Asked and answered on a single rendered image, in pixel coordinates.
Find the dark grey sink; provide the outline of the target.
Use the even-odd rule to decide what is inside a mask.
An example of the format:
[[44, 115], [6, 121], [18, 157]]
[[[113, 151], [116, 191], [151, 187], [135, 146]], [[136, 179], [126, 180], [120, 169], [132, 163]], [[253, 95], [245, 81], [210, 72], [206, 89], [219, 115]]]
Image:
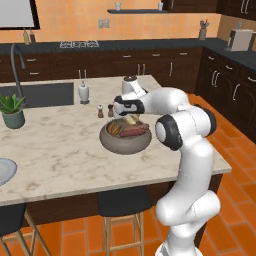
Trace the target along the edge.
[[74, 84], [71, 82], [22, 85], [22, 91], [29, 108], [74, 104]]

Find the dark grey tap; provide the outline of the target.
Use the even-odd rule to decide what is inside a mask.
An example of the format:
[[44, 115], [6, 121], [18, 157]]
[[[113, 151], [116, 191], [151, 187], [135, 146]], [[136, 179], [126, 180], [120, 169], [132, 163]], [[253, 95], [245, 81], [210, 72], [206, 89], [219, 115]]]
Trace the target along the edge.
[[13, 75], [14, 75], [18, 95], [19, 95], [20, 98], [23, 98], [24, 93], [23, 93], [22, 88], [21, 88], [21, 84], [20, 84], [20, 80], [19, 80], [18, 73], [17, 73], [17, 68], [16, 68], [16, 62], [15, 62], [15, 54], [16, 53], [18, 54], [18, 56], [20, 58], [22, 69], [25, 69], [26, 65], [25, 65], [24, 58], [23, 58], [23, 55], [22, 55], [22, 52], [21, 52], [20, 48], [16, 44], [12, 44], [11, 53], [10, 53], [12, 71], [13, 71]]

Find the hob with white grates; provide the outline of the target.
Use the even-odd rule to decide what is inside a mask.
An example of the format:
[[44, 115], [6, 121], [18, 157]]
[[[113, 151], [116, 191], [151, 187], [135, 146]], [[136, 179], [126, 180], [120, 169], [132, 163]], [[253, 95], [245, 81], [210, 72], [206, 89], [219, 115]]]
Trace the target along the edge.
[[89, 41], [61, 41], [60, 48], [61, 49], [74, 49], [74, 48], [98, 48], [99, 43], [97, 40], [89, 40]]

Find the green plant in grey pot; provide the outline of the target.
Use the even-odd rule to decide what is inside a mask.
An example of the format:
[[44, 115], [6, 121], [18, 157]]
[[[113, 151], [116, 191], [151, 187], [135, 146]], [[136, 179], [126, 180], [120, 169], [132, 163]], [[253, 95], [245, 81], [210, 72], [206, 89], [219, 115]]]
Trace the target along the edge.
[[25, 124], [22, 103], [25, 98], [18, 99], [15, 94], [3, 96], [0, 94], [0, 112], [5, 125], [10, 129], [19, 129]]

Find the black stool with wooden legs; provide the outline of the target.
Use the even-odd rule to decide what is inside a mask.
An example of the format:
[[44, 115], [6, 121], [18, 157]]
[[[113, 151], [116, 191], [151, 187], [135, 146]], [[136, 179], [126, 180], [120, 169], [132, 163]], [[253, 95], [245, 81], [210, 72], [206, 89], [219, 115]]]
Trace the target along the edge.
[[[27, 221], [32, 231], [22, 235], [21, 228], [24, 220]], [[25, 256], [34, 255], [36, 240], [39, 240], [46, 255], [52, 256], [30, 213], [26, 209], [25, 203], [0, 207], [0, 245], [3, 247], [6, 256], [12, 256], [7, 246], [7, 242], [12, 240], [19, 242]]]
[[[116, 189], [97, 193], [98, 211], [103, 218], [102, 249], [106, 256], [111, 252], [138, 247], [144, 256], [144, 212], [152, 207], [144, 186]], [[134, 242], [120, 246], [111, 245], [112, 224], [133, 220]]]

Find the long dark base cupboard run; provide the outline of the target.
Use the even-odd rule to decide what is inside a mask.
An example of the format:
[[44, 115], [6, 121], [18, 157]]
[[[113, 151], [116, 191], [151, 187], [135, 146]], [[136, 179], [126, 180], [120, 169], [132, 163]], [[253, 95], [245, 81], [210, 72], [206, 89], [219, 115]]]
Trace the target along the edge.
[[138, 50], [23, 50], [0, 53], [0, 82], [12, 82], [12, 64], [22, 81], [151, 75], [163, 87], [195, 91], [201, 48]]

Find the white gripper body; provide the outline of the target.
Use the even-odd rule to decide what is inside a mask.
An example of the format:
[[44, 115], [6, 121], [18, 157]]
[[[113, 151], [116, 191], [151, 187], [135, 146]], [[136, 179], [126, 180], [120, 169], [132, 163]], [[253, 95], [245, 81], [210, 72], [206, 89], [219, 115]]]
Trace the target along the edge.
[[118, 116], [126, 116], [128, 114], [136, 114], [138, 111], [138, 100], [115, 101], [114, 110]]

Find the grey-brown bowl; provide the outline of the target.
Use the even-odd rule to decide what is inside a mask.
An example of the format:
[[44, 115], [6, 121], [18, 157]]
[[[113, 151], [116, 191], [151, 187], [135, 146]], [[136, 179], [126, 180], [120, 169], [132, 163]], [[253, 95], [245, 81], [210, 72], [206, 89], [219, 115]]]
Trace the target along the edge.
[[149, 146], [152, 140], [150, 128], [145, 130], [146, 132], [140, 136], [122, 138], [119, 136], [120, 132], [116, 136], [113, 136], [108, 132], [108, 127], [112, 121], [116, 121], [121, 126], [120, 132], [123, 131], [125, 127], [130, 126], [123, 119], [114, 119], [102, 127], [99, 139], [102, 146], [107, 150], [116, 154], [131, 155], [141, 152]]

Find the white coffee machine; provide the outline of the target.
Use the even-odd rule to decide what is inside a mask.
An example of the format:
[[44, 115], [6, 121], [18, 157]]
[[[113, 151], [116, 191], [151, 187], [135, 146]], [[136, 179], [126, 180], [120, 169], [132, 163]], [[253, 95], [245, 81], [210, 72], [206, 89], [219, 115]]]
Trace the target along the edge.
[[241, 25], [239, 23], [236, 29], [231, 30], [225, 50], [230, 52], [247, 51], [249, 49], [252, 36], [253, 30], [241, 29]]

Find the brown bun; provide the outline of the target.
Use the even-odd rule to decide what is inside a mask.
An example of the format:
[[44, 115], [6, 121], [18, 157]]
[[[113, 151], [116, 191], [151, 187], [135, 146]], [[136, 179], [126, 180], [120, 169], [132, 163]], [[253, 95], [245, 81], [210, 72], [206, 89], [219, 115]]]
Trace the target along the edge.
[[121, 126], [116, 121], [112, 121], [108, 127], [108, 132], [113, 136], [118, 135], [120, 130]]

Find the pale yellow bun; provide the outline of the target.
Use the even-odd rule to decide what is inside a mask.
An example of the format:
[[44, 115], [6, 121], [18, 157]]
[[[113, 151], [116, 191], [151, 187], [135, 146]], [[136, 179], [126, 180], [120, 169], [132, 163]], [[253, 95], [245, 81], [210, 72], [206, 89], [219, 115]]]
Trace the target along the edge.
[[139, 120], [139, 116], [135, 114], [124, 117], [124, 121], [129, 125], [135, 125], [138, 122], [138, 120]]

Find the short dark base cupboard run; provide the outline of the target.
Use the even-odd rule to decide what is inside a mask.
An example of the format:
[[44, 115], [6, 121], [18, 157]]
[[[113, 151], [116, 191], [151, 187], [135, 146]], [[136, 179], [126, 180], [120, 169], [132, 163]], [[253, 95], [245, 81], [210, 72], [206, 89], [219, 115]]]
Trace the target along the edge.
[[256, 72], [202, 50], [195, 93], [256, 144]]

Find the dark wooden wall cupboards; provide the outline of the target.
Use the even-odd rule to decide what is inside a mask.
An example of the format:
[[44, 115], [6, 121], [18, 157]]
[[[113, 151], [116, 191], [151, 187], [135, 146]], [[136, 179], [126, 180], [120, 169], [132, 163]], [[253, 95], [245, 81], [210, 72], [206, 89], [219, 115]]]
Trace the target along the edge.
[[169, 13], [217, 13], [256, 21], [256, 0], [161, 0]]

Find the reddish-brown sausage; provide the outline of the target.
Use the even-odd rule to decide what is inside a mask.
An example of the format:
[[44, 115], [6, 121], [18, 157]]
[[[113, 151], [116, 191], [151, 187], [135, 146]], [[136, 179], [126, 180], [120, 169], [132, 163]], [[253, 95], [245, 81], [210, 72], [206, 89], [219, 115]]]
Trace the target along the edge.
[[130, 125], [127, 126], [123, 129], [123, 131], [132, 131], [132, 130], [138, 130], [138, 129], [143, 129], [147, 130], [149, 128], [149, 125], [146, 123], [138, 124], [138, 125]]
[[144, 134], [146, 131], [144, 129], [134, 129], [134, 130], [123, 130], [120, 132], [119, 136], [124, 137], [130, 137], [130, 136], [140, 136]]

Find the dark wooden kitchen island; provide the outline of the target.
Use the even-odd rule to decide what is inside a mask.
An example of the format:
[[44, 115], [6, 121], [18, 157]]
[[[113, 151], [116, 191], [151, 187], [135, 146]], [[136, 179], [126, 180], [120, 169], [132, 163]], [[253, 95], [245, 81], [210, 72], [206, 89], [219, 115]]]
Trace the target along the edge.
[[[211, 177], [209, 189], [217, 194], [223, 174]], [[174, 181], [145, 185], [152, 205], [163, 197], [174, 185]], [[27, 203], [29, 211], [36, 225], [90, 217], [98, 215], [96, 193], [69, 196], [63, 198], [42, 200]], [[195, 245], [199, 248], [206, 224], [201, 227], [195, 237]]]

